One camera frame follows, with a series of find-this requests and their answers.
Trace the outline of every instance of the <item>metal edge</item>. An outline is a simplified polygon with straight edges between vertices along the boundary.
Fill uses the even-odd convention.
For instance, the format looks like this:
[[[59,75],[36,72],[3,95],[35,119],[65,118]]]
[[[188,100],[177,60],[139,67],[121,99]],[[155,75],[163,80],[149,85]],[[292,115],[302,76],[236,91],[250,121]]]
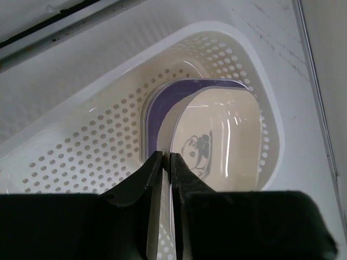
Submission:
[[[336,162],[333,154],[332,143],[329,135],[329,129],[327,126],[326,115],[324,111],[324,104],[322,93],[320,91],[318,75],[316,71],[316,66],[314,63],[313,52],[310,44],[309,32],[307,30],[307,25],[305,21],[305,15],[303,10],[303,4],[301,0],[292,0],[293,10],[295,13],[295,17],[297,19],[298,29],[300,33],[301,42],[303,45],[303,51],[305,55],[305,60],[307,62],[307,70],[309,71],[309,77],[313,92],[314,101],[316,103],[316,109],[318,113],[318,119],[320,124],[320,129],[323,136],[324,146],[326,150],[326,156],[329,163],[329,168],[333,180],[333,186],[335,189],[335,195],[337,199],[337,204],[340,211],[340,217],[343,223],[343,231],[345,235],[345,239],[347,240],[347,221],[345,217],[345,212],[342,207],[342,199],[340,197],[339,189],[338,189],[338,172],[336,167]]]
[[[121,0],[101,0],[0,49],[0,60]]]

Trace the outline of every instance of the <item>plastic container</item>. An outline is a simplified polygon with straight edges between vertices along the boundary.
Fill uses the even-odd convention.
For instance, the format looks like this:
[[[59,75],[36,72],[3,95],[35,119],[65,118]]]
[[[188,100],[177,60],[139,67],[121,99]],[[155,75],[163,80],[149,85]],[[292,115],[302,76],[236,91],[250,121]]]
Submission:
[[[187,96],[207,88],[241,88],[247,89],[243,84],[233,80],[211,79],[185,79],[169,81],[155,88],[144,101],[140,114],[140,130],[142,149],[140,150],[142,162],[154,151],[169,151],[157,147],[160,126],[170,109]],[[172,134],[165,135],[163,139],[171,143]]]
[[[240,81],[259,103],[264,136],[259,174],[264,182],[259,181],[257,189],[266,189],[284,151],[284,130],[271,84],[251,43],[239,31],[206,21],[154,44],[36,121],[32,118],[44,109],[36,106],[36,93],[24,99],[14,88],[3,95],[9,105],[2,132],[11,132],[15,125],[18,133],[0,145],[0,192],[107,191],[141,165],[139,111],[148,93],[168,80],[205,77]],[[45,90],[39,98],[50,102],[54,95]],[[31,124],[24,128],[17,123],[21,121]],[[170,227],[161,226],[163,257],[174,248],[169,232]]]

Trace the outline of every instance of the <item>white surface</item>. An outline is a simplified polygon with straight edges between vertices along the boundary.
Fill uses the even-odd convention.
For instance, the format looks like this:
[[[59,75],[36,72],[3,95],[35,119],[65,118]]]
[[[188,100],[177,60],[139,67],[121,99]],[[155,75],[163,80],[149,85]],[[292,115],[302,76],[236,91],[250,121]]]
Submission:
[[[37,107],[38,118],[163,37],[187,24],[204,20],[233,25],[255,47],[274,88],[286,138],[281,169],[271,189],[302,190],[309,194],[338,243],[339,259],[347,259],[291,1],[261,0],[254,4],[243,0],[213,3],[148,0],[3,72],[0,84],[8,93],[13,89],[21,92],[22,102],[31,100]],[[115,42],[119,46],[117,50],[114,50]],[[47,91],[52,93],[50,102],[40,99],[40,94]],[[25,120],[14,122],[14,130],[23,129],[27,124]],[[12,135],[11,130],[7,129],[9,135]]]
[[[347,2],[303,1],[305,18],[347,210]]]
[[[83,0],[0,0],[0,42]]]

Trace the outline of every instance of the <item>white shelf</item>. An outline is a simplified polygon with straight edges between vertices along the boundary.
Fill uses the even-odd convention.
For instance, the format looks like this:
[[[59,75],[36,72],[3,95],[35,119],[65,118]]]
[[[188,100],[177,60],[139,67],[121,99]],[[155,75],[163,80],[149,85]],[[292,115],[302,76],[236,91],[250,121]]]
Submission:
[[[284,157],[271,190],[301,190],[319,206],[336,239],[339,259],[347,259],[346,241],[325,154],[318,115],[290,0],[147,0],[90,27],[0,74],[1,87],[16,102],[38,108],[30,120],[18,119],[9,137],[69,96],[135,54],[178,29],[198,21],[231,24],[252,42],[272,84],[285,132]]]

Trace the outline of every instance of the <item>white plastic basket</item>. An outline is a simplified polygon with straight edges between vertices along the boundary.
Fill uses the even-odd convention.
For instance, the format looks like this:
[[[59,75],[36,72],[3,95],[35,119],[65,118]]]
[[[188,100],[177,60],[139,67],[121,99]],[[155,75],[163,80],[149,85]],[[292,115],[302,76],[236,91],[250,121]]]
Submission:
[[[168,79],[185,77],[239,80],[254,93],[263,122],[258,189],[265,190],[284,151],[272,87],[239,31],[199,22],[136,55],[3,142],[0,192],[107,191],[140,167],[139,111],[147,93]]]

